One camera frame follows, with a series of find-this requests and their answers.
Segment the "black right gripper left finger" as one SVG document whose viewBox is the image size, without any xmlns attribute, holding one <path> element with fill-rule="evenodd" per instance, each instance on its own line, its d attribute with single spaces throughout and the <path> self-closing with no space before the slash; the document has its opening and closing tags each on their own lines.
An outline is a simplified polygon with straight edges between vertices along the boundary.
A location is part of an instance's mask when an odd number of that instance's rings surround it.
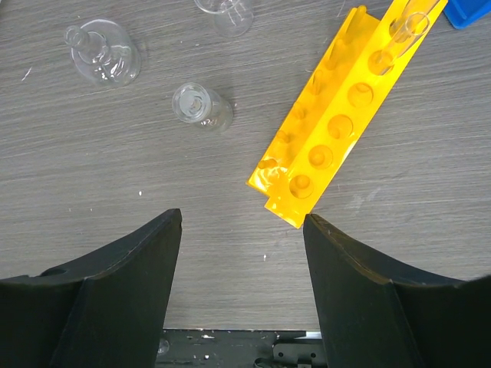
<svg viewBox="0 0 491 368">
<path fill-rule="evenodd" d="M 179 209 L 32 277 L 1 281 L 3 367 L 152 367 L 182 235 Z"/>
</svg>

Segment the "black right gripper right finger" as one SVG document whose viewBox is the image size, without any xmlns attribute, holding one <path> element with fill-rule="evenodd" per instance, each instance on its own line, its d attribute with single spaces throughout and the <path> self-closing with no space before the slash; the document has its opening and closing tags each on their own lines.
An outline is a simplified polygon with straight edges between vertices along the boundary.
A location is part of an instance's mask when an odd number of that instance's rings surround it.
<svg viewBox="0 0 491 368">
<path fill-rule="evenodd" d="M 488 367 L 490 278 L 398 261 L 316 214 L 305 251 L 329 367 Z"/>
</svg>

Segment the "yellow test tube rack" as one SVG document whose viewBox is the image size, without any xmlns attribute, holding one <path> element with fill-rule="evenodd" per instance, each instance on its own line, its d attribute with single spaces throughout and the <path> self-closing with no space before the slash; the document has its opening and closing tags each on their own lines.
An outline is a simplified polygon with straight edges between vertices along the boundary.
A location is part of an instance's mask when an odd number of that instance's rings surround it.
<svg viewBox="0 0 491 368">
<path fill-rule="evenodd" d="M 384 17 L 365 6 L 351 9 L 308 83 L 298 95 L 248 184 L 263 193 L 265 208 L 295 228 L 315 207 L 343 162 L 440 16 L 384 75 L 374 59 L 390 41 L 390 24 L 408 1 L 394 1 Z"/>
</svg>

